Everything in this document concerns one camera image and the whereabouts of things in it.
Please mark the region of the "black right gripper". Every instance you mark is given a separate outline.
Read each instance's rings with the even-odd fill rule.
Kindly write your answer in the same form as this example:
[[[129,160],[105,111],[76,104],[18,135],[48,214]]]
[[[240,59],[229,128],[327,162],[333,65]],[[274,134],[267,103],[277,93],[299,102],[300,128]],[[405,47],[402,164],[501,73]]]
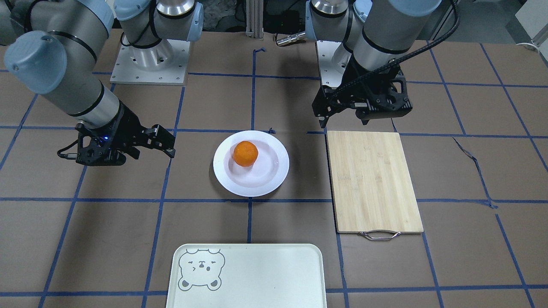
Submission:
[[[170,158],[176,156],[176,137],[159,124],[144,127],[123,103],[108,124],[92,129],[78,123],[75,128],[77,140],[60,149],[57,155],[85,166],[121,166],[127,155],[137,160],[140,155],[137,146],[160,150]]]

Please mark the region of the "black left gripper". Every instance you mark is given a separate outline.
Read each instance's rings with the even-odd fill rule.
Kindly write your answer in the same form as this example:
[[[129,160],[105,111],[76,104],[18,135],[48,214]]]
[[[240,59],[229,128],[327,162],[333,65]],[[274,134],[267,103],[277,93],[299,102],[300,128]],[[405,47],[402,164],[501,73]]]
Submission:
[[[362,125],[372,119],[397,118],[407,115],[413,105],[407,92],[406,79],[399,65],[373,74],[370,78],[354,82],[369,74],[356,60],[350,60],[337,89],[321,86],[312,103],[313,113],[319,118],[321,129],[329,119],[346,109],[355,110]],[[335,94],[344,85],[350,84],[341,93]]]

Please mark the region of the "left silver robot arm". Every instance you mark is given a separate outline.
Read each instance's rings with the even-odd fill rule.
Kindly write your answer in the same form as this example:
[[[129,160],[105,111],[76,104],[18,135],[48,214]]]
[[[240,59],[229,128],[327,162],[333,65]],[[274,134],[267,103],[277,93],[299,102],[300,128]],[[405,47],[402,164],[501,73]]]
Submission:
[[[458,5],[452,27],[415,51],[414,41],[440,6],[439,0],[308,0],[305,30],[314,41],[338,41],[350,56],[341,84],[322,85],[312,107],[321,128],[346,109],[363,125],[370,120],[398,118],[413,109],[400,64],[436,47],[460,23]]]

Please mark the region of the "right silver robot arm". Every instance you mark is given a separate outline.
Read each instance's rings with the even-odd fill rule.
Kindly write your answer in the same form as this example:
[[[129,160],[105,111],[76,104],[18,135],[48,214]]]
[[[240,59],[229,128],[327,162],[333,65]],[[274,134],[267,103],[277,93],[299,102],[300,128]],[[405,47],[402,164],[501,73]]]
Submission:
[[[85,166],[121,166],[139,147],[173,158],[176,137],[161,125],[146,128],[92,70],[117,19],[131,49],[152,52],[155,66],[173,53],[168,40],[197,41],[204,8],[196,0],[3,0],[4,64],[33,93],[78,121],[75,154],[60,158]]]

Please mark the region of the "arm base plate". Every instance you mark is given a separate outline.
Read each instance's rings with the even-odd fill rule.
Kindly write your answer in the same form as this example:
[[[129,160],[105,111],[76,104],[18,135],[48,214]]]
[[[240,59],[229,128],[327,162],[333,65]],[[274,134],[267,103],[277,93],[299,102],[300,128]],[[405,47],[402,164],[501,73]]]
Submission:
[[[122,46],[110,82],[183,86],[192,45],[190,41],[163,39],[158,45],[148,49]]]
[[[317,41],[316,50],[321,85],[339,87],[351,53],[339,41]]]

